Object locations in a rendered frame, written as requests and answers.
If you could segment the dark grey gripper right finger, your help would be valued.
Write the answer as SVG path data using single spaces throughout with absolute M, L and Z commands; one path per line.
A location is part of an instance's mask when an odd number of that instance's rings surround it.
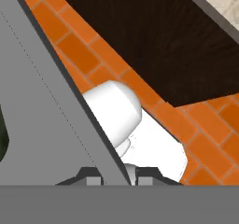
M 136 186 L 180 186 L 180 183 L 164 177 L 157 167 L 137 167 Z

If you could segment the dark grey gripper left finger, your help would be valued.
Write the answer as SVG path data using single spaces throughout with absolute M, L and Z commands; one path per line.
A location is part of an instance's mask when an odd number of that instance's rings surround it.
M 60 183 L 58 186 L 102 186 L 104 179 L 96 167 L 82 167 L 79 172 Z

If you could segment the white rounded object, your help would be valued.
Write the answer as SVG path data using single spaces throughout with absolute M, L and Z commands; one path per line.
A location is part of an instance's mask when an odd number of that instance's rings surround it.
M 145 111 L 133 90 L 108 80 L 83 98 L 127 168 L 157 168 L 164 179 L 180 181 L 188 164 L 182 144 Z

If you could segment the dark green object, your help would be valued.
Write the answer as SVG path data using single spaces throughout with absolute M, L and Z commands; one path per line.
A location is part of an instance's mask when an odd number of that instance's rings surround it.
M 5 124 L 3 112 L 0 106 L 0 162 L 5 157 L 7 153 L 9 143 L 9 137 L 7 133 L 7 127 Z

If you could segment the dark brown cupboard run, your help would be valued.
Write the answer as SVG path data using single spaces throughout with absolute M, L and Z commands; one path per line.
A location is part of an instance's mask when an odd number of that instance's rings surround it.
M 239 92 L 239 32 L 205 0 L 65 0 L 172 106 Z

